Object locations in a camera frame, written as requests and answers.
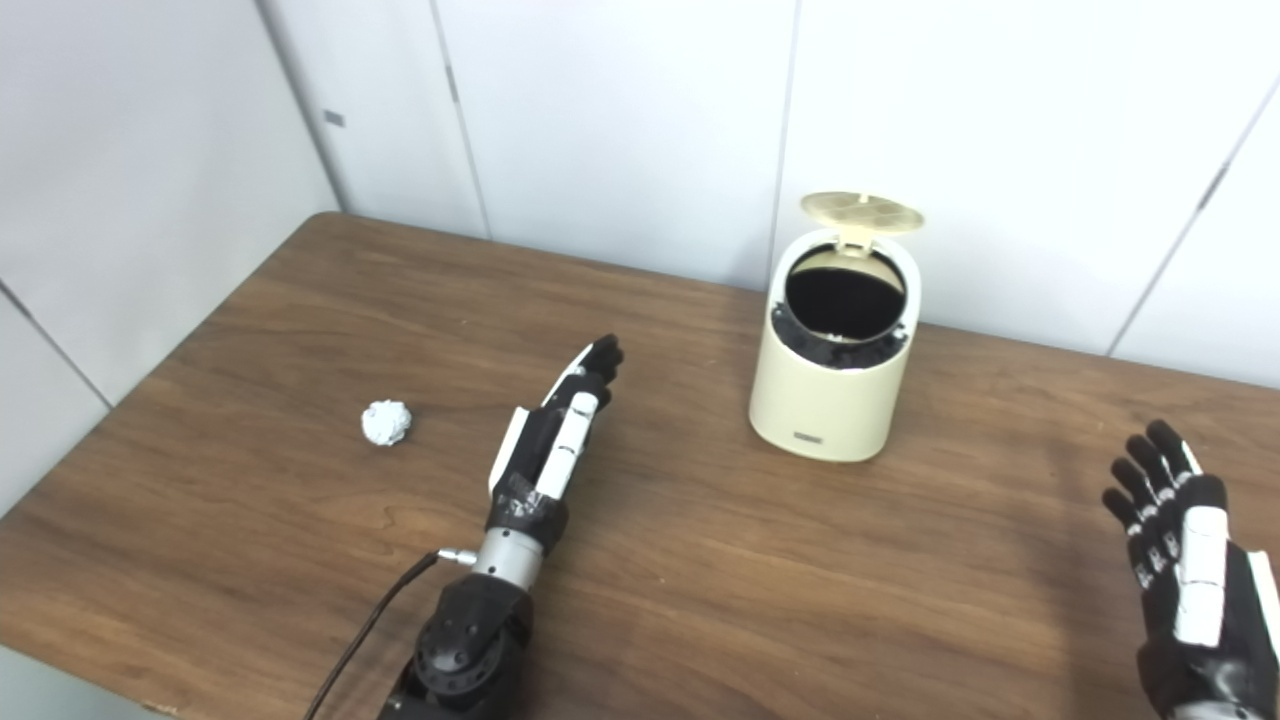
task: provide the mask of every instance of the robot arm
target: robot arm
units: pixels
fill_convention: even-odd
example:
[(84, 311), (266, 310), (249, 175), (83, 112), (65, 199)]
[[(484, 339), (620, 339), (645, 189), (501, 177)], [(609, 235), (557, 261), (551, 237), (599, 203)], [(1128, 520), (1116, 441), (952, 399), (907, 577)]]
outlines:
[(1280, 602), (1265, 552), (1228, 532), (1226, 487), (1162, 420), (1133, 436), (1102, 502), (1129, 536), (1147, 642), (1138, 675), (1161, 717), (1275, 720)]
[(534, 628), (529, 591), (568, 524), (564, 491), (621, 363), (618, 340), (605, 336), (570, 363), (540, 407), (516, 409), (489, 474), (480, 550), (439, 552), (471, 571), (442, 591), (379, 720), (511, 715)]

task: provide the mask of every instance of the open lid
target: open lid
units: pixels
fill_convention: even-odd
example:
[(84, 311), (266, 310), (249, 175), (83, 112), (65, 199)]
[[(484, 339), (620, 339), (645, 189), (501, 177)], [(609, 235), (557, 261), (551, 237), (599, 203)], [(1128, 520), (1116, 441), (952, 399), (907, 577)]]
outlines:
[(800, 199), (805, 214), (827, 227), (840, 231), (836, 251), (852, 258), (867, 258), (877, 237), (902, 234), (919, 229), (924, 215), (865, 192), (814, 192)]

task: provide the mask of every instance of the cream trash can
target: cream trash can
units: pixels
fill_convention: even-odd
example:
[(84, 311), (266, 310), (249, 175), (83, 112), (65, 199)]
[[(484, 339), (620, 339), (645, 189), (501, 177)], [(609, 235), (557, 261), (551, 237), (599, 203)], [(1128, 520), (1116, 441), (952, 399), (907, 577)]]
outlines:
[(888, 439), (920, 318), (920, 272), (886, 236), (924, 224), (867, 193), (800, 201), (826, 229), (792, 242), (769, 283), (750, 419), (768, 442), (815, 460), (867, 460)]

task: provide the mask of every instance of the cable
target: cable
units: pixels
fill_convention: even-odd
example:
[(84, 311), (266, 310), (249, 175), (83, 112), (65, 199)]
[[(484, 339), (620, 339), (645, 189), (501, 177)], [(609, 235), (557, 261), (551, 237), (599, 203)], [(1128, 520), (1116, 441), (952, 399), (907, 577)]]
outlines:
[(356, 633), (356, 637), (352, 638), (351, 644), (347, 646), (347, 650), (342, 651), (342, 657), (338, 659), (338, 662), (334, 664), (333, 670), (329, 671), (329, 676), (324, 679), (324, 683), (320, 685), (320, 689), (316, 691), (316, 697), (311, 700), (311, 707), (307, 708), (307, 712), (306, 715), (302, 716), (302, 720), (312, 720), (315, 717), (316, 711), (320, 710), (320, 703), (324, 702), (325, 696), (328, 696), (329, 691), (333, 689), (333, 684), (338, 679), (338, 675), (342, 674), (343, 669), (347, 667), (347, 662), (349, 662), (351, 657), (356, 655), (357, 650), (360, 650), (360, 646), (365, 642), (365, 638), (369, 637), (369, 630), (374, 629), (374, 624), (378, 623), (378, 619), (383, 615), (383, 610), (387, 610), (387, 606), (392, 603), (392, 600), (396, 598), (396, 594), (399, 593), (399, 591), (404, 589), (404, 585), (412, 583), (428, 568), (435, 565), (435, 561), (439, 560), (439, 557), (440, 557), (440, 551), (438, 550), (424, 555), (422, 559), (415, 562), (412, 568), (410, 568), (403, 575), (401, 575), (401, 579), (396, 580), (396, 584), (393, 584), (387, 591), (387, 594), (384, 594), (383, 598), (378, 601), (378, 605), (374, 606), (374, 611), (369, 614), (369, 619), (365, 620), (365, 624)]

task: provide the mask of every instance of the wood grain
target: wood grain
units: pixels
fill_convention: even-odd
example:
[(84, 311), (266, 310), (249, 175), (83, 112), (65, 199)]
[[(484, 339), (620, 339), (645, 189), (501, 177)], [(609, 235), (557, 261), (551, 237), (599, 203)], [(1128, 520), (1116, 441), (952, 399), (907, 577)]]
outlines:
[[(475, 546), (511, 409), (616, 332), (534, 591), (524, 717), (1146, 717), (1098, 506), (1165, 416), (1280, 548), (1280, 395), (923, 328), (876, 460), (746, 423), (762, 296), (343, 215), (305, 224), (0, 521), (0, 642), (184, 720), (289, 720), (422, 552)], [(404, 400), (406, 442), (360, 434)], [(440, 585), (326, 717), (372, 717)]]

